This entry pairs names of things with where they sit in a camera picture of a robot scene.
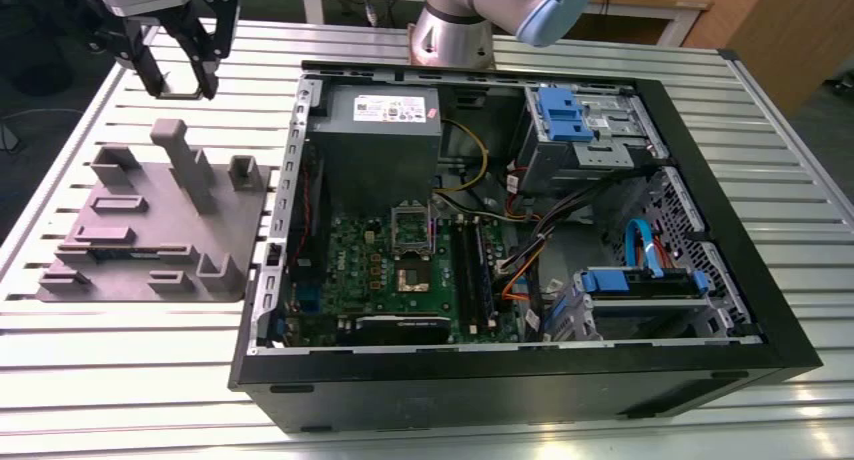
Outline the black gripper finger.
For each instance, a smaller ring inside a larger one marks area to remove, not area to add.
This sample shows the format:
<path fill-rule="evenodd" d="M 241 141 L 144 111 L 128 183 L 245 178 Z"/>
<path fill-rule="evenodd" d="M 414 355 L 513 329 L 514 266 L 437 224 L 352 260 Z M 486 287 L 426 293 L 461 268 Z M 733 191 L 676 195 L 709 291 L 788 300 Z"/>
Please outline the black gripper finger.
<path fill-rule="evenodd" d="M 115 61 L 136 72 L 146 93 L 158 97 L 164 93 L 164 77 L 144 44 L 141 24 L 128 18 L 105 19 L 94 30 L 94 37 Z"/>
<path fill-rule="evenodd" d="M 214 30 L 208 33 L 190 0 L 158 11 L 158 22 L 177 41 L 197 81 L 196 96 L 214 97 L 220 61 L 229 56 L 240 12 L 240 0 L 201 0 L 214 15 Z"/>

